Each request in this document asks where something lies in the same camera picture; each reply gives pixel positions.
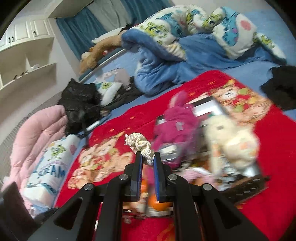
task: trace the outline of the cabinet door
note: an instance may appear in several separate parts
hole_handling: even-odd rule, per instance
[[[52,31],[47,19],[31,20],[31,27],[34,39],[53,37]]]
[[[3,51],[11,47],[10,29],[6,30],[0,40],[0,51]]]
[[[33,40],[33,34],[30,26],[30,21],[15,23],[12,25],[11,31],[11,46]]]

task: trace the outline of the teal curtain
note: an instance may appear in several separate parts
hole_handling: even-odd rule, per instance
[[[74,17],[57,18],[57,25],[79,60],[84,52],[94,46],[91,41],[107,32],[87,7]]]
[[[132,24],[142,23],[161,9],[171,7],[168,0],[121,0],[131,16]]]

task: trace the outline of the blue blanket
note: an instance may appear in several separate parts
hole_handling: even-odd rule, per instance
[[[185,50],[187,59],[173,61],[174,56],[170,56],[170,53],[164,54],[163,51],[154,49],[152,39],[148,36],[141,37],[139,31],[130,29],[122,35],[122,40],[126,49],[139,46],[140,59],[135,84],[148,95],[155,95],[173,84],[192,80],[208,70],[223,71],[253,61],[276,61],[261,46],[248,50],[236,60],[229,59],[211,34],[194,34],[180,38],[179,43]]]

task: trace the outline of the brown stuffed animal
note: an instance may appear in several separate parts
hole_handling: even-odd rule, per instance
[[[96,67],[97,62],[104,57],[103,53],[113,47],[121,46],[121,35],[126,30],[120,32],[119,35],[110,36],[98,42],[94,47],[90,48],[89,52],[82,55],[80,61],[80,74],[83,74],[87,69]]]

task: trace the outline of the black cloth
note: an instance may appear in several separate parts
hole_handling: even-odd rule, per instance
[[[273,77],[261,85],[262,91],[282,110],[296,109],[296,67],[271,68]]]
[[[114,110],[124,104],[130,103],[137,99],[138,97],[142,96],[142,93],[135,85],[133,81],[133,77],[130,78],[130,84],[126,86],[126,88],[121,88],[116,98],[104,107],[105,110]]]
[[[58,104],[65,107],[68,123],[65,134],[77,134],[82,130],[80,110],[85,111],[84,121],[87,126],[102,118],[101,94],[94,83],[83,85],[71,79],[68,86],[62,92],[62,98]]]

